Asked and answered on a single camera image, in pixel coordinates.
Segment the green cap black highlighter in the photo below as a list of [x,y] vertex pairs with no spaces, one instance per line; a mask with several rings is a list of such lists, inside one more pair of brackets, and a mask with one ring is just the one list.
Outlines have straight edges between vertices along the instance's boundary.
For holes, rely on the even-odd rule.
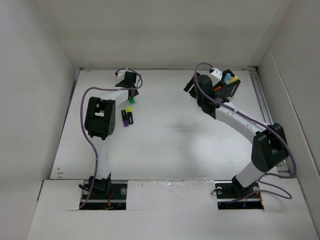
[[134,99],[134,98],[130,98],[130,99],[129,99],[129,103],[130,103],[131,105],[135,104],[135,99]]

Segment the yellow cap black highlighter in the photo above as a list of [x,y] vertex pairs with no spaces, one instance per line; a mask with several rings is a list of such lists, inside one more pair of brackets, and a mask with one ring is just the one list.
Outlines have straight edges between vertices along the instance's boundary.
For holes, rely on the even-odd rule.
[[127,107],[126,108],[126,114],[127,114],[127,119],[128,119],[128,123],[130,125],[134,124],[134,119],[133,119],[133,111],[131,107]]

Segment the light blue translucent highlighter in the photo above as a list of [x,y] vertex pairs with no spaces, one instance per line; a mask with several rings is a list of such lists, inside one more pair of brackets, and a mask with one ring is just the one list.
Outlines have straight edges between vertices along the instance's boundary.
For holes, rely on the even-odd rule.
[[231,74],[230,73],[227,73],[225,76],[224,76],[224,79],[223,79],[223,82],[226,84],[226,85],[229,85],[230,84],[230,79],[231,79]]

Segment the purple cap black highlighter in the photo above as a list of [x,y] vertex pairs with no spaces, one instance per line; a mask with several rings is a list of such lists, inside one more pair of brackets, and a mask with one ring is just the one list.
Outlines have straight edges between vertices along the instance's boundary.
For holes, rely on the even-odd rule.
[[129,124],[126,110],[124,110],[124,109],[121,110],[121,117],[122,117],[123,126],[128,127],[130,124]]

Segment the pale yellow translucent highlighter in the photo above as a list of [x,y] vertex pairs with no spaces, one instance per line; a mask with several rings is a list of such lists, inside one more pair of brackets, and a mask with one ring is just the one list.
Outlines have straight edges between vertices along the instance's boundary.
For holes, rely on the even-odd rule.
[[238,79],[239,79],[239,77],[235,75],[233,78],[231,78],[231,79],[229,80],[229,83],[230,83],[230,84],[231,84],[231,83],[234,83],[234,82],[236,82]]

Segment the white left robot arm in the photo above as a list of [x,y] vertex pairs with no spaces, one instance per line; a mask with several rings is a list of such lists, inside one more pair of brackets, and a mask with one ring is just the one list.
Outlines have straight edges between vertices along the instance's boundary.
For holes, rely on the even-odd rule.
[[[80,103],[81,130],[95,156],[94,173],[83,189],[103,199],[112,191],[107,137],[111,136],[116,128],[116,107],[137,96],[138,89],[143,84],[142,76],[129,68],[121,68],[115,75],[122,77],[122,80],[114,88],[90,87],[84,92]],[[106,95],[104,98],[91,96],[84,113],[85,98],[91,90],[105,91]]]

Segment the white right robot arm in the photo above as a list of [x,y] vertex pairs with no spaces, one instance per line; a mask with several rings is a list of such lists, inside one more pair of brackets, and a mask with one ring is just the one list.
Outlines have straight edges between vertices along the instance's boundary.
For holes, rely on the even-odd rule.
[[233,128],[252,145],[250,162],[231,180],[231,192],[236,197],[244,197],[260,178],[290,155],[280,124],[268,125],[238,110],[229,101],[229,94],[216,94],[208,75],[196,73],[184,91],[196,99],[205,114]]

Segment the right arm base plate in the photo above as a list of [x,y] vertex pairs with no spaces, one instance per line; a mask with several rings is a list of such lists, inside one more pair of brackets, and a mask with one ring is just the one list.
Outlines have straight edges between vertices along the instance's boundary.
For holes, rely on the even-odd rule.
[[238,188],[231,180],[217,180],[211,195],[216,197],[219,210],[263,210],[258,182],[246,188]]

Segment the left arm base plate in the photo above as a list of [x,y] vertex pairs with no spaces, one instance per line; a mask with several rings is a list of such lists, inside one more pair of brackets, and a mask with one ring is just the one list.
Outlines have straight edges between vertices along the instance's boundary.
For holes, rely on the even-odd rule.
[[127,181],[112,181],[108,193],[93,190],[88,201],[80,210],[126,210],[127,206]]

